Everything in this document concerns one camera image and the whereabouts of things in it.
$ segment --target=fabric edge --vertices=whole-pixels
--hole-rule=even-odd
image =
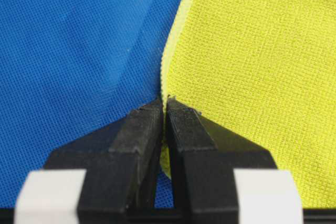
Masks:
[[[181,0],[180,6],[178,7],[178,11],[175,16],[173,26],[169,32],[169,36],[168,36],[166,45],[164,47],[164,51],[163,51],[163,55],[161,59],[161,72],[160,72],[161,98],[162,98],[162,103],[163,103],[164,115],[166,111],[166,103],[167,103],[167,97],[168,97],[168,93],[167,93],[168,70],[169,70],[169,66],[172,61],[173,55],[175,53],[177,42],[184,28],[184,24],[187,19],[192,3],[193,3],[193,0]],[[164,171],[164,173],[169,178],[171,178],[169,150],[168,150],[167,145],[165,144],[166,143],[165,138],[163,139],[163,143],[164,144],[163,144],[162,151],[161,151],[160,164],[162,167],[162,171]]]

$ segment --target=knit fabric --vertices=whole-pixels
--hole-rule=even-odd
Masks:
[[[0,0],[0,207],[54,148],[160,95],[179,3]]]
[[[336,0],[193,0],[180,10],[163,99],[269,149],[304,207],[336,207]]]

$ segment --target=white rubber pad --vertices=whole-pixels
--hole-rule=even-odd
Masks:
[[[234,169],[239,224],[303,224],[301,199],[287,170]]]
[[[16,202],[14,223],[78,224],[85,174],[85,169],[30,172]]]

